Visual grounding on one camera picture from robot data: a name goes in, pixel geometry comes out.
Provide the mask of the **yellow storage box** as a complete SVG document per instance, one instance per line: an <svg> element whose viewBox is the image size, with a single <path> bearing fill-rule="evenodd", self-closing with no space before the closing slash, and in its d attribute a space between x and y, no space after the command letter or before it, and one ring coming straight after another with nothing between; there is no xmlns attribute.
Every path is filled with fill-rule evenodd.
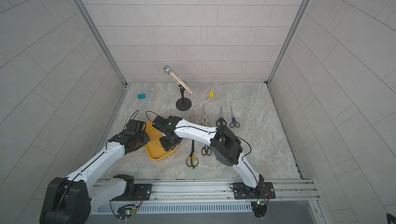
<svg viewBox="0 0 396 224"><path fill-rule="evenodd" d="M147 122L146 125L146 133L149 135L150 141L145 145L145 149L151 160L161 161L176 152L177 146L165 151L159 140L163 137L163 134L153 127L151 121Z"/></svg>

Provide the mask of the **yellow grip black scissors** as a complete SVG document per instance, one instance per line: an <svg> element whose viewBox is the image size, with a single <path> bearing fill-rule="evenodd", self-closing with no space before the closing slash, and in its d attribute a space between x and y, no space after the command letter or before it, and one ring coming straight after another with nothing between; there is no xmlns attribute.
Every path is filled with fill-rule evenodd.
<svg viewBox="0 0 396 224"><path fill-rule="evenodd" d="M192 167L192 169L195 169L199 165L199 160L195 156L194 152L195 152L195 146L194 146L194 140L192 140L191 152L190 152L190 155L186 159L186 165L188 167Z"/></svg>

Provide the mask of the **large black scissors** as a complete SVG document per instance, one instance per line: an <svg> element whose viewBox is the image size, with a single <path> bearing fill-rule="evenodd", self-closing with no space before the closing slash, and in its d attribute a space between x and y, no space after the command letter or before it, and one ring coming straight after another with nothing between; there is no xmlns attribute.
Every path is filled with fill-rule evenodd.
<svg viewBox="0 0 396 224"><path fill-rule="evenodd" d="M212 154L212 150L208 145L205 145L202 149L201 149L201 154L203 156L210 156Z"/></svg>

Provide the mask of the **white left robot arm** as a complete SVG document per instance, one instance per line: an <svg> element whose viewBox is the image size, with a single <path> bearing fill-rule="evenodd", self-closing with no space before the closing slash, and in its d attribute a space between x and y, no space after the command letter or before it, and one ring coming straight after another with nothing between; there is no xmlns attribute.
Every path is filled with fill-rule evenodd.
<svg viewBox="0 0 396 224"><path fill-rule="evenodd" d="M65 178L56 177L46 189L39 222L41 224L84 224L90 214L104 203L120 197L141 195L135 189L134 177L118 174L94 189L99 177L124 155L150 141L146 131L122 131L113 136L97 155Z"/></svg>

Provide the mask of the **cream handled scissors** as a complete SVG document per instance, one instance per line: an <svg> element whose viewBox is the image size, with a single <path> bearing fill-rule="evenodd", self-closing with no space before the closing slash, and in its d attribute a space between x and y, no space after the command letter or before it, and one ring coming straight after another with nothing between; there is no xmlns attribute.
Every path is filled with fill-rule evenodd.
<svg viewBox="0 0 396 224"><path fill-rule="evenodd" d="M211 127L211 123L208 120L208 117L205 113L205 107L202 108L202 119L199 123L200 126L204 126L204 127Z"/></svg>

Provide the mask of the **black handled scissors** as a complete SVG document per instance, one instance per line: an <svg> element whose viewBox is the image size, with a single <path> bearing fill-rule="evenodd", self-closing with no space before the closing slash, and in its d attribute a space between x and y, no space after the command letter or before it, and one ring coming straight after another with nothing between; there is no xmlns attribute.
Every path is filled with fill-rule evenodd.
<svg viewBox="0 0 396 224"><path fill-rule="evenodd" d="M222 107L220 107L220 114L219 114L219 119L216 121L216 125L217 125L217 127L220 127L221 125L227 125L227 122L225 121L225 119L224 119L224 116L223 116L223 108Z"/></svg>

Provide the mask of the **blue handled scissors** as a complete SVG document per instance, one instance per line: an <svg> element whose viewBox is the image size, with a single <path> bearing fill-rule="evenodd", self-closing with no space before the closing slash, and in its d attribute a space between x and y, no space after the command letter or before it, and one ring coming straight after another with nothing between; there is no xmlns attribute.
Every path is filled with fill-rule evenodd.
<svg viewBox="0 0 396 224"><path fill-rule="evenodd" d="M230 123L230 127L231 128L239 128L240 124L236 121L232 107L230 107L230 110L231 110L231 119L232 119L231 123Z"/></svg>

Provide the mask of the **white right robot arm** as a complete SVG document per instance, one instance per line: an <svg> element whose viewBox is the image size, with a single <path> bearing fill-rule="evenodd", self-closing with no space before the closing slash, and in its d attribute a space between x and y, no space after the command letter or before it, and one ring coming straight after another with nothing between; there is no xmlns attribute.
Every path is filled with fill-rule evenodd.
<svg viewBox="0 0 396 224"><path fill-rule="evenodd" d="M231 166L246 187L256 191L263 189L263 176L247 161L240 139L227 126L205 127L177 116L167 119L157 116L152 126L163 134L159 140L164 150L175 147L183 138L201 142L211 148L220 163Z"/></svg>

